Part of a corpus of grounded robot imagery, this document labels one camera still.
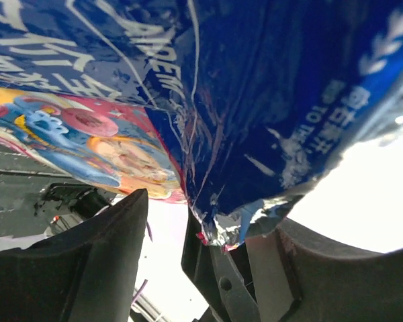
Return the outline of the pink pet food bag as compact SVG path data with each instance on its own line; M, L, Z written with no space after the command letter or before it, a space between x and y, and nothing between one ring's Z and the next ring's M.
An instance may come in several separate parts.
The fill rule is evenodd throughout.
M229 251L396 129L403 1L0 1L0 144Z

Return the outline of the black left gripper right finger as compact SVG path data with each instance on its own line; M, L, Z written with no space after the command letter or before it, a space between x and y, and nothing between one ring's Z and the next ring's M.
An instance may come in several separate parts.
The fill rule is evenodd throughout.
M200 230L190 215L181 267L203 321L403 321L403 248L370 252L286 219L224 253Z

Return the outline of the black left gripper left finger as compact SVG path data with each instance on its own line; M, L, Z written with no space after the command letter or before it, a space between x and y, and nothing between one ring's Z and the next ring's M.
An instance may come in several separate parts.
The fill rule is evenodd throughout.
M147 215L138 189L70 230L0 252L0 321L127 321Z

